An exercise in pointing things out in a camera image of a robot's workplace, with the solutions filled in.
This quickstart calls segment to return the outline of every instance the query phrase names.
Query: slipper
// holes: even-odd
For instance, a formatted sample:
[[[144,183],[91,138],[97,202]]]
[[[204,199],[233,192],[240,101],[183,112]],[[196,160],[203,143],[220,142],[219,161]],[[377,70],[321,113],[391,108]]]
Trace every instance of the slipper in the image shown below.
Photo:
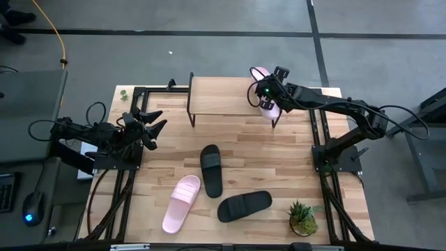
[[[222,160],[216,145],[209,145],[200,155],[201,173],[203,174],[206,194],[211,198],[220,197],[223,193]]]
[[[263,67],[255,67],[255,69],[251,69],[251,80],[254,83],[255,81],[259,81],[263,79],[265,76],[269,76],[270,73]],[[264,109],[261,105],[260,113],[266,119],[270,119],[275,121],[280,116],[280,108],[275,104],[274,100],[269,99],[266,96],[262,96],[259,102],[268,102],[270,101],[272,104],[271,109]]]
[[[187,212],[197,197],[200,184],[200,178],[194,175],[188,175],[176,184],[162,221],[162,228],[167,233],[176,234],[180,230]]]
[[[267,209],[272,204],[269,192],[249,192],[229,197],[218,206],[217,216],[221,222],[231,222]]]

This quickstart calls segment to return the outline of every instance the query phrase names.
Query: wooden platform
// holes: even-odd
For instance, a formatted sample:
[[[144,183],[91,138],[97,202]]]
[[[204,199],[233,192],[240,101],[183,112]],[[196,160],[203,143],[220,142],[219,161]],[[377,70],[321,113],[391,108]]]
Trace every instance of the wooden platform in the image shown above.
[[[131,100],[120,100],[121,90],[126,90],[131,97],[133,86],[116,87],[109,116],[112,123],[130,107]],[[323,92],[331,96],[341,95],[339,89],[324,89]],[[306,238],[291,232],[286,214],[296,199],[311,206],[323,205],[319,177],[312,167],[310,147],[313,139],[308,112],[283,113],[275,129],[271,128],[269,120],[260,116],[240,115],[202,116],[197,120],[196,128],[192,128],[186,105],[187,95],[182,93],[157,93],[149,97],[148,110],[163,110],[160,119],[169,122],[158,137],[158,149],[144,152],[134,185],[126,242],[329,243],[324,212],[316,214],[318,232]],[[333,137],[348,131],[345,116],[327,115]],[[177,234],[166,234],[162,230],[162,219],[169,196],[185,175],[201,177],[199,155],[209,144],[218,145],[222,154],[223,195],[211,199],[202,188],[183,228]],[[98,186],[92,205],[92,227],[99,223],[110,206],[115,178],[116,172],[111,171]],[[373,238],[360,182],[351,174],[339,174],[339,180],[348,214],[366,236]],[[271,193],[273,201],[269,209],[230,223],[221,223],[217,219],[217,207],[223,199],[255,190]],[[335,224],[340,237],[336,214]],[[86,236],[86,217],[79,237],[83,236]]]

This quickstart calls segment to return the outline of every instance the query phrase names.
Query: gray floor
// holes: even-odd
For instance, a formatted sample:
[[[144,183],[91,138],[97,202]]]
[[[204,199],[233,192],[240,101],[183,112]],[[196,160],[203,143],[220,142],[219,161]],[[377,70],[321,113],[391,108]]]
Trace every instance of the gray floor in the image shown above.
[[[304,0],[41,2],[55,25],[62,28],[311,31]],[[36,12],[28,0],[13,3]],[[314,6],[320,32],[446,32],[446,4],[441,0],[314,0]],[[49,26],[39,15],[28,27]],[[0,40],[0,65],[21,71],[60,67],[56,36],[26,36],[29,41],[21,47]],[[247,77],[250,66],[272,70],[281,65],[291,69],[290,82],[321,86],[311,38],[70,35],[63,40],[70,63],[61,115],[80,123],[85,122],[84,112],[91,103],[111,103],[118,84],[166,84],[170,78],[186,84],[190,71],[198,76]],[[446,40],[322,39],[321,44],[330,86],[340,87],[344,96],[373,105],[415,109],[420,101],[445,87]],[[407,117],[397,110],[387,113],[397,121]],[[360,146],[370,148],[362,156],[362,165],[376,240],[446,249],[446,239],[442,238],[446,233],[446,200],[415,205],[405,201],[408,195],[422,192],[422,184],[402,135],[365,141]],[[73,179],[74,174],[66,173],[62,180]],[[64,207],[61,212],[72,219],[75,209]],[[62,220],[67,225],[67,238],[62,239],[69,241],[77,221],[67,219]]]

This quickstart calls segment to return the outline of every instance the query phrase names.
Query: small green plant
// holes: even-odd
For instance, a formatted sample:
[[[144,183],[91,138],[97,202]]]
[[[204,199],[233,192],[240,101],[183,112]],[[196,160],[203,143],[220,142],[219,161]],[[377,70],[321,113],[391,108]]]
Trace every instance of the small green plant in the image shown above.
[[[313,207],[305,206],[297,200],[296,203],[293,202],[290,211],[287,213],[290,215],[290,227],[294,232],[305,236],[316,233],[318,225],[314,219]]]
[[[121,94],[121,100],[122,100],[122,101],[126,101],[126,100],[128,99],[127,91],[122,90],[122,91],[120,92],[120,94]]]

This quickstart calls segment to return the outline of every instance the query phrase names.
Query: slipper strap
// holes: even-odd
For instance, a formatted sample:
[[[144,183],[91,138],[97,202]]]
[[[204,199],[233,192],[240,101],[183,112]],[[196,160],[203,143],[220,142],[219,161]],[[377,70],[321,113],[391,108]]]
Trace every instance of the slipper strap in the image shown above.
[[[221,166],[222,160],[219,153],[210,153],[203,155],[201,168],[206,169],[209,167]]]
[[[197,193],[197,189],[195,189],[191,185],[187,184],[177,184],[172,192],[171,198],[179,199],[188,204],[192,204],[194,202],[195,194]]]
[[[231,218],[239,219],[246,216],[246,207],[243,195],[236,195],[228,198],[228,207]]]

